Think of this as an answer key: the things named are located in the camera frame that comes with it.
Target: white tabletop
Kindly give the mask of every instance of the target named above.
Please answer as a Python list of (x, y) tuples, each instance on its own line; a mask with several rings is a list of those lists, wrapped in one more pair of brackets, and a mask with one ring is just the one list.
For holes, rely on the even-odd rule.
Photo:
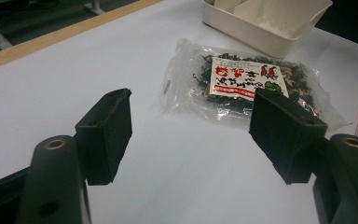
[[(0, 178), (129, 88), (133, 135), (113, 184), (89, 187), (93, 223), (318, 223), (309, 184), (286, 186), (247, 129), (161, 113), (176, 41), (257, 52), (205, 25), (201, 0), (165, 0), (0, 66)], [(358, 123), (358, 45), (313, 29), (286, 60), (321, 71), (331, 104)]]

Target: transparent plastic wrap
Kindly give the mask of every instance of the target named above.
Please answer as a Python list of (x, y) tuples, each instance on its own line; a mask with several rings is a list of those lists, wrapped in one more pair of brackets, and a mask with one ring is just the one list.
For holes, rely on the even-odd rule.
[(279, 91), (334, 131), (348, 123), (330, 105), (319, 72), (302, 63), (202, 46), (179, 39), (163, 85), (166, 110), (199, 114), (232, 125), (247, 125), (256, 88)]

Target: table surface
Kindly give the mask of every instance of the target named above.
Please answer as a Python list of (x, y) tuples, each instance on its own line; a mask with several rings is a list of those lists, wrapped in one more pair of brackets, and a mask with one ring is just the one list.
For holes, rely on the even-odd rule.
[[(318, 223), (312, 185), (286, 186), (247, 128), (163, 113), (176, 41), (255, 52), (202, 22), (202, 1), (165, 0), (0, 66), (0, 178), (76, 123), (107, 92), (129, 88), (133, 135), (113, 184), (89, 187), (93, 223)], [(355, 134), (358, 45), (313, 29), (286, 57), (321, 72)]]

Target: plastic bag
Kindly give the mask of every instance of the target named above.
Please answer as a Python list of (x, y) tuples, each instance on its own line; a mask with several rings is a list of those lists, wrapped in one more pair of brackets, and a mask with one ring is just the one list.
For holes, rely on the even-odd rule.
[(347, 125), (330, 105), (319, 72), (302, 63), (198, 45), (179, 39), (163, 85), (161, 102), (168, 111), (191, 111), (206, 119), (247, 125), (256, 88), (280, 91), (328, 125)]

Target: dark floor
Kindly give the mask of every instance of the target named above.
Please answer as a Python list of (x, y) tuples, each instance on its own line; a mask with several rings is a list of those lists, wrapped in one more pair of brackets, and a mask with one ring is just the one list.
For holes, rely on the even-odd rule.
[[(29, 0), (12, 0), (21, 5)], [(2, 13), (0, 30), (12, 45), (45, 35), (95, 15), (84, 8), (90, 0), (33, 0), (26, 7)], [(100, 0), (109, 11), (136, 0)], [(334, 1), (316, 27), (358, 43), (358, 1)]]

